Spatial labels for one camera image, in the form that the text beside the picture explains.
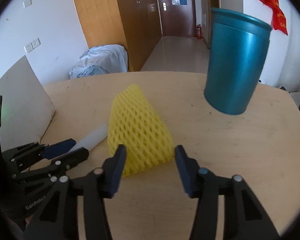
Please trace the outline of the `red fire extinguisher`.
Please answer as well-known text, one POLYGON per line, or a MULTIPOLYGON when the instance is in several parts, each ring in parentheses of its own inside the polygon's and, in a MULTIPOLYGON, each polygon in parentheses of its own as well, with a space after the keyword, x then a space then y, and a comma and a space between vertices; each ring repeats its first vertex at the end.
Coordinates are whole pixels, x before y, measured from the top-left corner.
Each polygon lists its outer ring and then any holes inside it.
POLYGON ((196 38, 198 40, 202 40, 203 39, 203 36, 202 36, 202 26, 200 24, 198 24, 196 26, 196 38))

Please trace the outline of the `wall light switch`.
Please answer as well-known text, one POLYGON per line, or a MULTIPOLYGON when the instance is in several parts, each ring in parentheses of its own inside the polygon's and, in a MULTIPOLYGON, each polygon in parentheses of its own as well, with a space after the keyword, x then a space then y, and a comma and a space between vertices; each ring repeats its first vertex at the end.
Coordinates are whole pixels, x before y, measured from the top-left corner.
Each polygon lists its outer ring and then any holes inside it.
POLYGON ((25 0, 24 2, 23 2, 23 6, 26 8, 26 7, 29 7, 29 6, 31 6, 32 5, 32 0, 25 0))

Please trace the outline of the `white styrofoam box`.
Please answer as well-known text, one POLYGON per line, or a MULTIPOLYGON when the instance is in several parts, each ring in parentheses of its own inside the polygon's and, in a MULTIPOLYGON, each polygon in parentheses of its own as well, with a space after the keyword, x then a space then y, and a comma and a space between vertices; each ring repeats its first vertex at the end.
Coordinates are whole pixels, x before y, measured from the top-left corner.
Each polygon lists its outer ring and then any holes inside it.
POLYGON ((0 78, 0 96, 1 149, 40 142, 55 107, 25 56, 0 78))

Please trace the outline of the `dark brown entrance door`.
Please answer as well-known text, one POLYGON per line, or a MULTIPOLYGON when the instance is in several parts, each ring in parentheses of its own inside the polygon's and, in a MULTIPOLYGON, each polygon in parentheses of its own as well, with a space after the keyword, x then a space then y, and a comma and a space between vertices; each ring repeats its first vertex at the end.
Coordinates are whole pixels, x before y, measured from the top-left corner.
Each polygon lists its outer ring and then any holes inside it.
POLYGON ((163 36, 193 37, 196 28, 194 0, 158 0, 163 36))

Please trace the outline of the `double wall socket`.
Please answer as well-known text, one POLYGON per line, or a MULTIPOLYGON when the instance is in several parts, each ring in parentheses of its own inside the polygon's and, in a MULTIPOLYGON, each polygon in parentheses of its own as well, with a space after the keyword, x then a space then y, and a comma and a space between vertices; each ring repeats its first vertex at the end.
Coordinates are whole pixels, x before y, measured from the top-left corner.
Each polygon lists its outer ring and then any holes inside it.
POLYGON ((41 45, 40 39, 36 38, 32 42, 30 42, 24 46, 25 53, 27 53, 27 54, 30 53, 31 51, 33 51, 40 45, 41 45))

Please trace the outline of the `teal metal canister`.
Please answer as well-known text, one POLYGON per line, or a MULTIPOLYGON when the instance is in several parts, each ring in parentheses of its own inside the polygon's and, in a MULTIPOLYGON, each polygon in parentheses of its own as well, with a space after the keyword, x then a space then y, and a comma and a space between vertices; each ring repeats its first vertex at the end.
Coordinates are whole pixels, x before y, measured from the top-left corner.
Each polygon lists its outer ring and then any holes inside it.
POLYGON ((245 112, 261 76, 272 27, 253 16, 212 8, 210 57, 204 96, 218 111, 245 112))

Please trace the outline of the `yellow foam fruit net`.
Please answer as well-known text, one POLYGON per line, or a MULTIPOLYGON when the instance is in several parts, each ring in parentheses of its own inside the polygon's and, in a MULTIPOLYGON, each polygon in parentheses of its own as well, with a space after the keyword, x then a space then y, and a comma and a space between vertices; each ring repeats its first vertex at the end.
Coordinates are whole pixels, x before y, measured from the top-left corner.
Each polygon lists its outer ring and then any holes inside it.
POLYGON ((111 104, 107 137, 108 151, 126 147, 123 177, 167 163, 174 157, 170 131, 138 85, 116 94, 111 104))

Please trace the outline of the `red hanging bags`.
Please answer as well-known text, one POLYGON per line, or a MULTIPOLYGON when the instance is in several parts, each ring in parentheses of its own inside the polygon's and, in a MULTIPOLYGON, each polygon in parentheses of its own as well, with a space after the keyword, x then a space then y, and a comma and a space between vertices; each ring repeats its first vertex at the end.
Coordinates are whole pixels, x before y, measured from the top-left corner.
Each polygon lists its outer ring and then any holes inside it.
POLYGON ((259 0, 259 1, 261 1, 264 5, 266 5, 272 10, 273 15, 272 15, 271 25, 273 29, 279 30, 288 36, 287 20, 283 11, 280 9, 279 0, 259 0))

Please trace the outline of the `blue sheet covered bin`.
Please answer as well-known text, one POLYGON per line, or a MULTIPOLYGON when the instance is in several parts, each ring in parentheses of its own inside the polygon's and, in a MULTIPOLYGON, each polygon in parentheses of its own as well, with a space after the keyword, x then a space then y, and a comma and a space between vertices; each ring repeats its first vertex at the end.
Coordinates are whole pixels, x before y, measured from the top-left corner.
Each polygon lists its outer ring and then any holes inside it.
POLYGON ((109 44, 90 48, 70 69, 70 79, 80 77, 126 73, 128 72, 128 54, 124 46, 109 44))

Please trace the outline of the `wooden wardrobe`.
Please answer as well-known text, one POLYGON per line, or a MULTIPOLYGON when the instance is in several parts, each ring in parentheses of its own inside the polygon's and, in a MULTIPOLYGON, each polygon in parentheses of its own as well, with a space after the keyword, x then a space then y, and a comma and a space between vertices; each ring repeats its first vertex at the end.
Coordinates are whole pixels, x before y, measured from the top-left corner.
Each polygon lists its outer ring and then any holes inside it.
POLYGON ((74 0, 88 47, 119 44, 140 71, 162 37, 158 0, 74 0))

